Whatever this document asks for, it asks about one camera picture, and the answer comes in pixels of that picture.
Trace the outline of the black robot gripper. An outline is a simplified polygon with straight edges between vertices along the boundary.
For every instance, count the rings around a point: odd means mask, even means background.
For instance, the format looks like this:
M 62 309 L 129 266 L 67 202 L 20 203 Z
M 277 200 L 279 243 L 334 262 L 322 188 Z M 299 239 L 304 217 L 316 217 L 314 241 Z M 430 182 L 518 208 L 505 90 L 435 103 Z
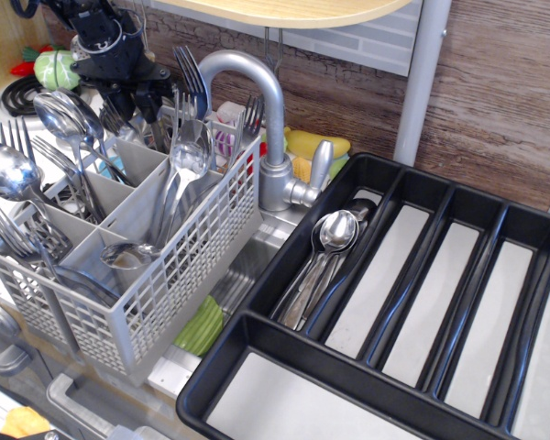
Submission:
M 147 123 L 156 122 L 162 98 L 172 96 L 171 74 L 146 55 L 143 27 L 135 23 L 137 14 L 111 1 L 43 4 L 75 32 L 80 50 L 87 55 L 76 62 L 74 71 L 105 90 L 100 95 L 123 120 L 130 120 L 138 108 Z

